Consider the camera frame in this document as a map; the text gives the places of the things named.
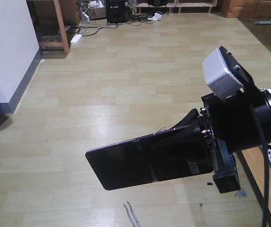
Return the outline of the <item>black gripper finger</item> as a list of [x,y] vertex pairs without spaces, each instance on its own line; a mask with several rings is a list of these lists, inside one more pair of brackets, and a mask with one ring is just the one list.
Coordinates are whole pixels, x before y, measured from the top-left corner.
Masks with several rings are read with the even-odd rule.
[[197,109],[190,112],[172,127],[173,136],[201,136],[203,130],[203,117]]
[[224,152],[222,157],[217,157],[216,163],[213,180],[219,192],[227,193],[240,190],[238,172],[233,155],[229,152]]

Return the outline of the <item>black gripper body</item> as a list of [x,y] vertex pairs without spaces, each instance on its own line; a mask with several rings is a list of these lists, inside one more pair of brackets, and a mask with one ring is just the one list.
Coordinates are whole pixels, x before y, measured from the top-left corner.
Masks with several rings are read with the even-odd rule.
[[271,143],[271,88],[259,89],[251,75],[225,47],[220,46],[225,63],[243,87],[225,100],[213,92],[202,97],[211,158],[214,166],[224,152],[234,153]]

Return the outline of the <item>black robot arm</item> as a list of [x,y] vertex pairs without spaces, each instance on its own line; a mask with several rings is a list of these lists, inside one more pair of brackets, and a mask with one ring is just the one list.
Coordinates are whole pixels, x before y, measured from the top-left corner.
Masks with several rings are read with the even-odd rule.
[[271,88],[258,88],[225,47],[216,48],[202,69],[211,94],[203,96],[202,133],[210,160],[189,162],[194,174],[213,172],[221,193],[240,189],[233,153],[271,143]]

